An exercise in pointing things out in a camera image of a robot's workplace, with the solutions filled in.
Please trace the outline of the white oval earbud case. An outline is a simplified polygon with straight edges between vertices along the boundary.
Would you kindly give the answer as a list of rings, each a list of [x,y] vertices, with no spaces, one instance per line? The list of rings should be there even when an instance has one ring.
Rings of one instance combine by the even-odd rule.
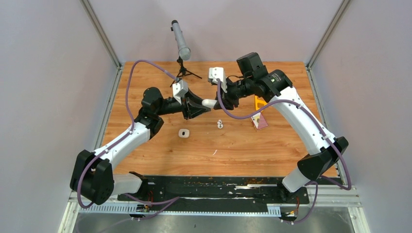
[[[218,103],[217,100],[212,100],[212,99],[202,100],[202,105],[207,107],[207,108],[210,108],[210,109],[213,109],[215,107],[216,103]]]

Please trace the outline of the white gold-trimmed earbud case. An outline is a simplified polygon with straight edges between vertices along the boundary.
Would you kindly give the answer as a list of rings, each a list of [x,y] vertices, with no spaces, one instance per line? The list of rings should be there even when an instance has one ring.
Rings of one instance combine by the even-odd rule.
[[[190,136],[190,131],[188,129],[180,129],[178,131],[178,136],[180,138],[189,138]]]

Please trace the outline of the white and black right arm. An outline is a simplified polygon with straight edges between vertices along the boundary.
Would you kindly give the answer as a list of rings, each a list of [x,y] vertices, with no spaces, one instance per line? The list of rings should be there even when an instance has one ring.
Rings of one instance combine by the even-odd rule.
[[[314,116],[300,98],[287,75],[276,69],[269,72],[256,52],[236,60],[242,77],[231,81],[222,67],[212,67],[208,81],[218,86],[215,109],[222,109],[232,118],[229,110],[238,107],[239,100],[248,96],[263,98],[266,105],[256,112],[272,106],[287,120],[303,141],[307,155],[297,162],[297,167],[283,178],[278,188],[278,198],[291,202],[297,190],[316,181],[342,159],[349,143],[343,136],[336,137]]]

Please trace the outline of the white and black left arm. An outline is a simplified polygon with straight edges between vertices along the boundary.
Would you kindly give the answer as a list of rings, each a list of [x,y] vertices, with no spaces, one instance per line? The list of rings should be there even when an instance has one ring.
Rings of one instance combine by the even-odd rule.
[[[143,176],[135,172],[114,174],[116,166],[140,145],[152,139],[164,124],[161,115],[182,112],[185,119],[195,118],[214,108],[216,100],[202,99],[190,90],[183,89],[183,96],[163,98],[156,87],[143,93],[142,107],[132,124],[108,144],[94,150],[81,151],[75,162],[70,187],[77,193],[79,204],[86,198],[101,205],[110,196],[131,194],[136,200],[148,197],[149,188]]]

